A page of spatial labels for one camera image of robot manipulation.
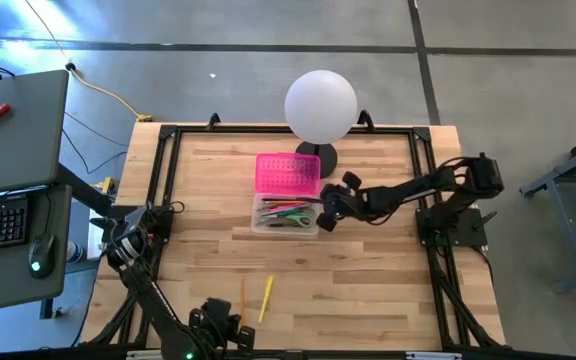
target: yellow marker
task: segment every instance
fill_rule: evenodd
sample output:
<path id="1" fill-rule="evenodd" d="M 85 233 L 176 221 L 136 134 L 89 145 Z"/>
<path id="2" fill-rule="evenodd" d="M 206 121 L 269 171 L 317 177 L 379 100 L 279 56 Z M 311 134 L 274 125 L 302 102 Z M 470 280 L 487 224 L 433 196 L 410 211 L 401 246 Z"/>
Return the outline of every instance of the yellow marker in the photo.
<path id="1" fill-rule="evenodd" d="M 268 299 L 270 298 L 270 290 L 272 289 L 272 282 L 275 279 L 274 275 L 268 276 L 268 280 L 266 280 L 266 294 L 264 295 L 264 304 L 261 306 L 261 312 L 259 313 L 259 320 L 258 323 L 262 323 L 264 321 L 264 313 L 266 312 L 266 306 L 268 305 Z"/>

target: wooden table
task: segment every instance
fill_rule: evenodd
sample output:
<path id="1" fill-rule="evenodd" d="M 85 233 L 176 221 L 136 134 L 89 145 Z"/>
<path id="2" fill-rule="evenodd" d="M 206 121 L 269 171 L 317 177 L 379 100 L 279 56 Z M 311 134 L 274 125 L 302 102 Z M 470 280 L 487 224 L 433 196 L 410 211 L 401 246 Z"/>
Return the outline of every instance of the wooden table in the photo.
<path id="1" fill-rule="evenodd" d="M 144 204 L 161 125 L 135 125 L 117 204 Z M 461 154 L 455 127 L 430 131 L 437 163 Z M 413 217 L 416 203 L 402 206 L 383 226 L 345 219 L 316 239 L 250 231 L 256 155 L 293 152 L 299 143 L 292 134 L 183 135 L 172 200 L 183 201 L 186 211 L 175 217 L 158 280 L 178 316 L 186 322 L 207 297 L 226 299 L 238 312 L 245 278 L 246 325 L 256 328 L 258 349 L 439 349 L 428 260 Z M 412 178 L 404 137 L 349 135 L 334 145 L 339 162 L 326 181 L 339 182 L 346 170 L 359 175 L 364 187 Z M 157 198 L 167 164 L 164 160 Z M 503 343 L 485 262 L 469 248 L 455 248 L 455 259 L 464 301 Z M 257 324 L 270 274 L 275 282 L 269 308 L 263 324 Z M 117 274 L 102 260 L 82 341 L 99 333 L 125 296 Z M 456 339 L 454 313 L 447 308 Z M 133 321 L 132 334 L 138 323 Z M 148 346 L 159 346 L 152 328 Z"/>

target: pink plastic container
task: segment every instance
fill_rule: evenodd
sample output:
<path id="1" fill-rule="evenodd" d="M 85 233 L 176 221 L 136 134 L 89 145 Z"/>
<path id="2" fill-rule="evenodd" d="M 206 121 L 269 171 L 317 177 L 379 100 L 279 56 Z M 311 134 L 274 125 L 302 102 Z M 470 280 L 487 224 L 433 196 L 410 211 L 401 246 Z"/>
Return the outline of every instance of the pink plastic container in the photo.
<path id="1" fill-rule="evenodd" d="M 315 155 L 259 154 L 255 192 L 318 195 L 320 171 L 320 160 Z"/>

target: white spherical lamp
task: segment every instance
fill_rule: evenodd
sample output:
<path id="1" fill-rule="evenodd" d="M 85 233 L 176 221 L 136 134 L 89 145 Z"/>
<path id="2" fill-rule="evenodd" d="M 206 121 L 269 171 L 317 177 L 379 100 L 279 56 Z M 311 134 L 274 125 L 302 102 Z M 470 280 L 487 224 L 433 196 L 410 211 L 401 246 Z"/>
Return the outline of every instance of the white spherical lamp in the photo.
<path id="1" fill-rule="evenodd" d="M 330 144 L 357 123 L 352 85 L 332 71 L 311 71 L 290 86 L 284 107 L 290 129 L 304 141 L 297 152 L 319 156 L 322 178 L 332 174 L 337 152 Z"/>

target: gray floor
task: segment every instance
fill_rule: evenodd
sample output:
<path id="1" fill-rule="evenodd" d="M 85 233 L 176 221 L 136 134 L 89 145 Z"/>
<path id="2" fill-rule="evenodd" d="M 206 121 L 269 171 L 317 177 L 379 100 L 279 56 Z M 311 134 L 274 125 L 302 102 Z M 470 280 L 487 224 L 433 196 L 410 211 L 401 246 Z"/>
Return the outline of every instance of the gray floor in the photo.
<path id="1" fill-rule="evenodd" d="M 414 46 L 405 0 L 32 1 L 59 39 L 182 44 Z M 576 0 L 418 0 L 428 46 L 576 48 Z M 12 41 L 23 38 L 24 41 Z M 0 1 L 0 66 L 17 73 L 61 68 L 56 50 L 23 1 Z M 283 98 L 304 72 L 330 69 L 353 84 L 378 123 L 428 124 L 415 54 L 67 50 L 86 78 L 113 89 L 158 121 L 283 121 Z M 576 292 L 551 283 L 570 266 L 545 194 L 516 192 L 561 161 L 576 144 L 576 57 L 429 56 L 442 124 L 456 125 L 466 154 L 486 151 L 507 191 L 484 210 L 495 291 L 509 345 L 576 355 Z M 71 81 L 67 109 L 119 142 L 134 117 L 115 100 Z M 66 119 L 66 130 L 92 167 L 122 151 Z M 118 177 L 123 158 L 92 175 L 67 143 L 61 161 L 87 181 Z M 58 301 L 73 316 L 39 321 L 38 304 L 1 309 L 10 327 L 0 351 L 69 346 L 88 299 L 92 272 L 68 275 Z"/>

